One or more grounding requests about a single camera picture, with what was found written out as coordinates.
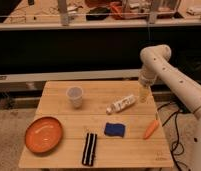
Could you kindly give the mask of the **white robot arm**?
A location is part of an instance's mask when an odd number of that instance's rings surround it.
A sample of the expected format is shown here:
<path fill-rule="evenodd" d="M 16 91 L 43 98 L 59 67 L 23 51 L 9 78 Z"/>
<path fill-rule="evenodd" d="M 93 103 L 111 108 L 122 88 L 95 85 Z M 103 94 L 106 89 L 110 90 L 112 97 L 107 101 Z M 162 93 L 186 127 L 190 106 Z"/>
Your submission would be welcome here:
<path fill-rule="evenodd" d="M 201 171 L 201 85 L 170 65 L 170 57 L 171 49 L 168 45 L 143 48 L 140 52 L 143 66 L 139 82 L 149 87 L 159 77 L 198 119 L 197 142 L 193 146 L 189 169 Z"/>

